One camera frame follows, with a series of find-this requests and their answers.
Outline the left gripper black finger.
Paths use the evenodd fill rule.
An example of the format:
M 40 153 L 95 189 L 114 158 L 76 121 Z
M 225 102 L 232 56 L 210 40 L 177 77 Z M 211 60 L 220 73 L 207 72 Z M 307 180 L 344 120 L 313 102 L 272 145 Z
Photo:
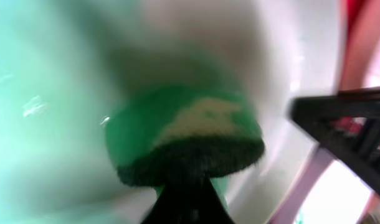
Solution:
M 166 184 L 141 224 L 234 224 L 209 178 Z

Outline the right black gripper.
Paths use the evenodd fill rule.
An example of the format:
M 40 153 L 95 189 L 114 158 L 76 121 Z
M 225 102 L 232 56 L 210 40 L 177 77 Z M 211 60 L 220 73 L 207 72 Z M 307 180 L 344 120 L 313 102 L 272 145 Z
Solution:
M 380 196 L 380 86 L 295 98 L 290 117 Z

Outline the white plate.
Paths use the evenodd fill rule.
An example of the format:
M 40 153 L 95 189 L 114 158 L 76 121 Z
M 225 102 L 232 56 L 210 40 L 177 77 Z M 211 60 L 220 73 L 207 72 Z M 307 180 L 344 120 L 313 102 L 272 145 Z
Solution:
M 270 223 L 357 223 L 372 190 L 328 151 L 314 151 Z
M 113 168 L 176 133 L 259 124 L 264 156 L 214 186 L 268 223 L 315 141 L 294 97 L 330 95 L 341 1 L 0 1 L 0 223 L 139 223 Z

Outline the green yellow sponge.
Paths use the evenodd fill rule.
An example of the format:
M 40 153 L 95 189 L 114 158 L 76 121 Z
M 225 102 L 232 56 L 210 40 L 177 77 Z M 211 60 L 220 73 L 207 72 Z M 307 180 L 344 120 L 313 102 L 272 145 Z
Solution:
M 261 128 L 243 94 L 167 86 L 131 99 L 105 125 L 119 179 L 136 187 L 186 185 L 255 164 Z

